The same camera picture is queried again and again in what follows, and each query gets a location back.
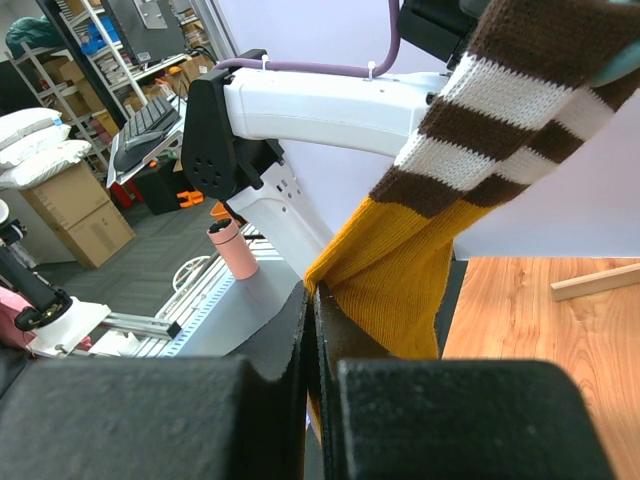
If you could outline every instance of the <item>cable clip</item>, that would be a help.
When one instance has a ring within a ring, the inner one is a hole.
[[[376,62],[374,62],[373,60],[369,61],[369,63],[367,63],[367,68],[369,69],[368,81],[370,82],[373,80],[373,70],[374,68],[376,68]]]

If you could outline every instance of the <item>knitted sock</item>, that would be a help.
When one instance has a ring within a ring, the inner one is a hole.
[[[437,358],[454,237],[551,173],[635,91],[585,85],[640,34],[640,6],[494,0],[391,169],[311,266],[395,355]]]

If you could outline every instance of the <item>cardboard box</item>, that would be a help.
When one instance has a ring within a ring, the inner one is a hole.
[[[116,122],[113,121],[113,118],[111,118],[111,115],[109,115],[109,112],[106,110],[96,113],[93,118],[98,120],[100,125],[102,125],[105,131],[112,137],[115,137],[120,131]]]
[[[149,100],[155,97],[169,98],[175,93],[169,85],[150,85],[142,90]]]
[[[97,268],[129,243],[135,233],[112,202],[108,202],[66,231],[62,243],[83,267]]]
[[[76,62],[68,62],[60,67],[60,75],[65,80],[73,83],[78,83],[84,79],[84,73],[80,70],[80,67]]]
[[[64,0],[64,3],[67,4],[74,17],[85,11],[84,5],[80,0]]]
[[[54,230],[68,230],[110,201],[84,162],[21,193]]]
[[[104,110],[104,104],[100,100],[100,97],[86,79],[83,78],[77,82],[76,88],[92,112]]]
[[[165,75],[164,79],[169,82],[171,90],[178,95],[185,97],[189,93],[189,80],[182,70],[172,75]]]
[[[84,98],[82,98],[82,95],[80,95],[75,87],[69,87],[63,90],[62,95],[77,117],[82,117],[87,113],[91,113],[89,106],[85,103]],[[62,105],[62,102],[56,100],[52,106],[54,109],[62,113],[63,121],[68,122],[69,120],[71,120],[71,116],[69,115],[69,112],[67,112],[67,109]]]
[[[62,78],[62,74],[60,73],[60,68],[63,65],[69,63],[69,59],[67,57],[56,58],[55,60],[49,60],[48,62],[44,62],[42,67],[45,72],[49,74],[51,80],[53,80],[54,85],[58,85],[59,83],[64,83],[64,78]]]
[[[204,55],[198,55],[191,60],[181,63],[180,68],[182,68],[185,77],[187,77],[187,80],[191,83],[211,71],[213,69],[213,62]]]
[[[129,95],[127,98],[125,98],[122,104],[124,105],[125,111],[132,117],[136,114],[136,112],[142,109],[142,102],[137,95]]]

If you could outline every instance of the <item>pink cup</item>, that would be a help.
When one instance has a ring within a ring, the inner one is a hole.
[[[238,280],[249,278],[258,271],[258,260],[249,249],[236,222],[228,218],[220,220],[211,225],[208,235]]]

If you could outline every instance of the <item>orange object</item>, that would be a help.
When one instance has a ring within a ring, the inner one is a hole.
[[[233,220],[233,217],[227,209],[224,208],[224,205],[220,202],[216,203],[211,209],[211,216],[216,219],[216,221],[224,220],[226,218],[230,218]]]
[[[204,202],[204,195],[202,194],[202,192],[199,192],[198,190],[195,190],[193,192],[189,192],[189,191],[180,192],[176,196],[179,199],[184,199],[183,202],[180,202],[180,208],[189,208]]]

